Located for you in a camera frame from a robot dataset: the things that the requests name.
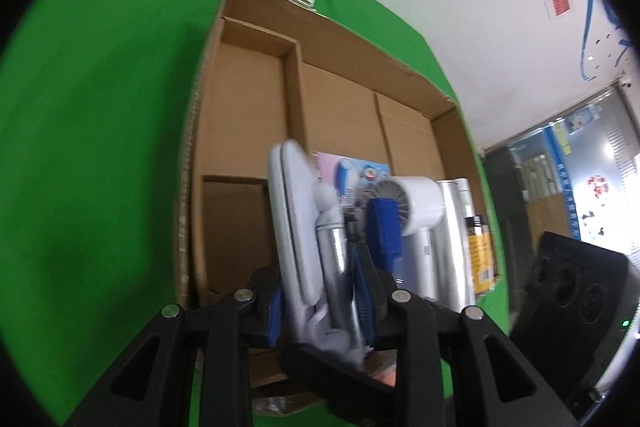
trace triangular cutout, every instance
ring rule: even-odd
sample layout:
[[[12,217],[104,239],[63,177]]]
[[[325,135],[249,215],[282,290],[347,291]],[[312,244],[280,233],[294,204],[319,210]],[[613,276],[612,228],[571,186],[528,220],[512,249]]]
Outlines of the triangular cutout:
[[[535,384],[495,337],[485,338],[484,345],[491,362],[498,397],[502,402],[532,396],[536,392]]]
[[[157,335],[150,337],[113,381],[111,392],[141,401],[149,386],[151,370],[154,367],[159,346],[160,337]]]

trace silver screw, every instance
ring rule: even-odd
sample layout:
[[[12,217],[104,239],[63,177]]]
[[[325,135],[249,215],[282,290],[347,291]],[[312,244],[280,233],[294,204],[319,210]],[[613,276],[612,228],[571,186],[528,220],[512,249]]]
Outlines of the silver screw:
[[[254,293],[249,288],[242,288],[236,290],[236,293],[234,293],[234,297],[238,302],[249,302],[254,298]]]
[[[178,306],[178,304],[167,304],[167,306],[162,308],[162,311],[160,313],[162,314],[162,317],[166,319],[172,319],[174,317],[177,317],[180,313],[180,306]]]
[[[409,302],[411,300],[411,293],[407,290],[395,290],[391,293],[391,298],[396,302]]]
[[[482,308],[478,308],[478,306],[469,306],[468,308],[465,308],[465,315],[473,321],[479,321],[484,317],[484,312],[482,311]]]

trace blue vertical banner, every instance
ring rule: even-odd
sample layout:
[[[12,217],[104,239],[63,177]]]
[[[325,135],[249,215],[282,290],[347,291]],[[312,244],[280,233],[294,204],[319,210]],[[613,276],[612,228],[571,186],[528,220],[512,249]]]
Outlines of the blue vertical banner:
[[[562,186],[562,195],[564,196],[564,206],[566,207],[566,215],[569,218],[569,230],[571,237],[580,241],[580,220],[578,219],[578,212],[575,208],[574,192],[571,187],[571,179],[569,173],[564,165],[564,156],[560,152],[558,140],[551,126],[545,127],[544,130],[546,145],[549,149],[549,153],[553,162],[556,165],[558,171],[558,177],[560,178],[560,185]]]

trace yellow label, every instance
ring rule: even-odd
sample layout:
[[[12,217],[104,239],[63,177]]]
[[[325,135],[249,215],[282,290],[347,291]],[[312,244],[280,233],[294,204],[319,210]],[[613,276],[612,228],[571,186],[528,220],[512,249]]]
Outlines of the yellow label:
[[[494,287],[494,254],[491,248],[491,235],[489,233],[470,235],[468,239],[474,290],[476,293],[484,293]]]

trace green tablecloth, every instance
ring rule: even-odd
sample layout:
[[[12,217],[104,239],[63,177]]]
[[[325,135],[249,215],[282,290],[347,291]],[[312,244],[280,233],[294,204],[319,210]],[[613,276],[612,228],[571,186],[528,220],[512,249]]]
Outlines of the green tablecloth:
[[[59,422],[174,299],[180,133],[219,1],[36,0],[3,57],[0,331]],[[376,1],[316,7],[454,96],[422,36]],[[498,259],[504,273],[499,238]],[[506,327],[504,282],[483,306]],[[324,408],[277,421],[334,422]]]

